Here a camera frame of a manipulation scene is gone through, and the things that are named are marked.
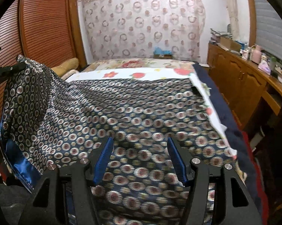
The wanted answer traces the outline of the navy patterned satin pajama top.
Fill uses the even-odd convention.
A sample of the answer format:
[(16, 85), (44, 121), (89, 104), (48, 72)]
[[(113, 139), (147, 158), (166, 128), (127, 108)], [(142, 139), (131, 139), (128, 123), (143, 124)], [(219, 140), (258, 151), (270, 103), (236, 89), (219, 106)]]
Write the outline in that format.
[(12, 172), (29, 190), (48, 168), (73, 165), (110, 136), (114, 149), (92, 188), (103, 224), (177, 224), (189, 189), (179, 182), (167, 139), (205, 164), (233, 162), (190, 78), (66, 82), (23, 56), (25, 69), (6, 84), (0, 140)]

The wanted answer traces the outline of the brown louvered wardrobe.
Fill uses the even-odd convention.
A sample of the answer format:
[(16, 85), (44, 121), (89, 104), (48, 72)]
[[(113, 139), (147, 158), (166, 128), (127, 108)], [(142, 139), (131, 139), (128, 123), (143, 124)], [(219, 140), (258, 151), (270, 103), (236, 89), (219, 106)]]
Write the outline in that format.
[(12, 0), (0, 18), (0, 67), (21, 54), (52, 68), (77, 58), (87, 66), (77, 0)]

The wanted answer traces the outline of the floral quilt on bed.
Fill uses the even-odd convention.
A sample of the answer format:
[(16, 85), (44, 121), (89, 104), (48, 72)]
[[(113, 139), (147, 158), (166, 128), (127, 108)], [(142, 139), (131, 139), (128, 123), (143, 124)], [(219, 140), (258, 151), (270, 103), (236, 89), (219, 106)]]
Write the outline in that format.
[(169, 68), (193, 70), (195, 63), (174, 59), (133, 58), (98, 60), (90, 64), (83, 72), (124, 69), (124, 68)]

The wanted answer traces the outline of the wooden sideboard cabinet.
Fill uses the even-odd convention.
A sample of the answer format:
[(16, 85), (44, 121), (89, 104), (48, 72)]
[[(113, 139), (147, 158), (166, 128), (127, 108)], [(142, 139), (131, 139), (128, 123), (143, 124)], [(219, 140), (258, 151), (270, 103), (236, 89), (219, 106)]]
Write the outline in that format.
[(209, 76), (218, 87), (241, 130), (248, 127), (260, 103), (265, 101), (282, 116), (282, 84), (258, 69), (257, 64), (209, 43)]

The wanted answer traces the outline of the pink circle patterned curtain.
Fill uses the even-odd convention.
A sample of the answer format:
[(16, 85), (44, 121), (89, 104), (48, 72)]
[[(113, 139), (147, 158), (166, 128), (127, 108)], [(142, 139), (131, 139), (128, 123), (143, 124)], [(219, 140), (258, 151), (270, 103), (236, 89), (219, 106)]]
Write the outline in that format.
[(152, 58), (158, 49), (200, 60), (202, 0), (81, 0), (94, 60)]

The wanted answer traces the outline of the pink tissue pack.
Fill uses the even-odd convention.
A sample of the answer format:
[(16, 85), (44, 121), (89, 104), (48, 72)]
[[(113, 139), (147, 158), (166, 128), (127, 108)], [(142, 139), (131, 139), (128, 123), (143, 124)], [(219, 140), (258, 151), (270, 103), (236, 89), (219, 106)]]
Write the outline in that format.
[(268, 62), (266, 60), (261, 60), (261, 62), (258, 65), (258, 69), (266, 73), (267, 75), (271, 75), (271, 69), (268, 65)]

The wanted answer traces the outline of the white strawberry flower sheet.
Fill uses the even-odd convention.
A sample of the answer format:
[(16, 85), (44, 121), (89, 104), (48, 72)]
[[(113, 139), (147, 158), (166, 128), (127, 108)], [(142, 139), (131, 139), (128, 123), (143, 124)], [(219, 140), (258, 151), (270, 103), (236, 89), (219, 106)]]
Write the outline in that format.
[(189, 79), (197, 88), (204, 99), (204, 105), (208, 108), (209, 121), (213, 128), (220, 134), (229, 154), (234, 160), (237, 159), (238, 151), (231, 148), (225, 135), (226, 127), (221, 124), (217, 111), (214, 108), (207, 90), (203, 83), (199, 80), (197, 73), (194, 70), (188, 70), (185, 73), (179, 73), (178, 69), (168, 68), (153, 68), (153, 67), (136, 67), (123, 69), (108, 69), (99, 71), (89, 71), (76, 73), (66, 79), (66, 82), (78, 80), (107, 80), (107, 79), (133, 79), (137, 81), (154, 81), (162, 79)]

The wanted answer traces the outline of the pink thermos jug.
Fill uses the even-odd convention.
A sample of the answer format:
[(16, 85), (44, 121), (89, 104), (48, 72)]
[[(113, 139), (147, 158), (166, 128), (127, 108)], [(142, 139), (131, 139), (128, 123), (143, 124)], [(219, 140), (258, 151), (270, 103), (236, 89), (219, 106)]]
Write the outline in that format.
[(251, 47), (251, 61), (259, 64), (262, 58), (262, 49), (259, 45), (253, 45)]

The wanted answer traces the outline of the cardboard box with blue cloth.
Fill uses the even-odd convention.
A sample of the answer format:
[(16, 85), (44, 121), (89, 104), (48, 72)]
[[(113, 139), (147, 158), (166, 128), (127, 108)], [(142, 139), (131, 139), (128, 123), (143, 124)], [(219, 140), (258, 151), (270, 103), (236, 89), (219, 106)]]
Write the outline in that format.
[(172, 51), (163, 50), (160, 47), (155, 47), (153, 52), (153, 58), (155, 59), (173, 59)]

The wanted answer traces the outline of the cardboard box on cabinet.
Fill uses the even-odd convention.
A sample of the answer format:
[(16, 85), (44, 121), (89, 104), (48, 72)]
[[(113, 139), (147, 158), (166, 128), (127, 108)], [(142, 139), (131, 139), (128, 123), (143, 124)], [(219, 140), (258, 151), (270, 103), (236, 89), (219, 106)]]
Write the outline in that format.
[(220, 46), (232, 51), (240, 51), (242, 48), (241, 44), (226, 37), (220, 37)]

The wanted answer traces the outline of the stack of folded papers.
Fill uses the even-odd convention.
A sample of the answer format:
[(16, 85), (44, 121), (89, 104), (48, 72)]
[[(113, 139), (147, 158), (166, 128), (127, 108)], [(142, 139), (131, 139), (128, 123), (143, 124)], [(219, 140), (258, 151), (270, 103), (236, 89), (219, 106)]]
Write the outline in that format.
[(211, 28), (210, 33), (211, 33), (210, 41), (213, 43), (219, 43), (221, 37), (226, 38), (226, 39), (232, 39), (232, 34), (230, 32), (216, 31)]

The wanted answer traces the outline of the grey zebra window blind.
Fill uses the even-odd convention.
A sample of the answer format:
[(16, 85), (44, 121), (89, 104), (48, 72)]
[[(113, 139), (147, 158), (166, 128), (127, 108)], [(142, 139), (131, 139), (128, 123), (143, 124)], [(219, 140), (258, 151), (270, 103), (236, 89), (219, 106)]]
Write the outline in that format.
[(256, 43), (282, 60), (282, 20), (267, 0), (254, 0)]

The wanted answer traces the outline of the cream tied side curtain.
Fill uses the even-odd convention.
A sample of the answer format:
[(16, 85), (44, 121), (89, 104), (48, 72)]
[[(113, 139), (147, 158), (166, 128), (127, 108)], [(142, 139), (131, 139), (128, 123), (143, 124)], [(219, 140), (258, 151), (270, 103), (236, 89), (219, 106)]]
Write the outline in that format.
[(231, 25), (232, 39), (237, 40), (240, 35), (237, 0), (226, 0)]

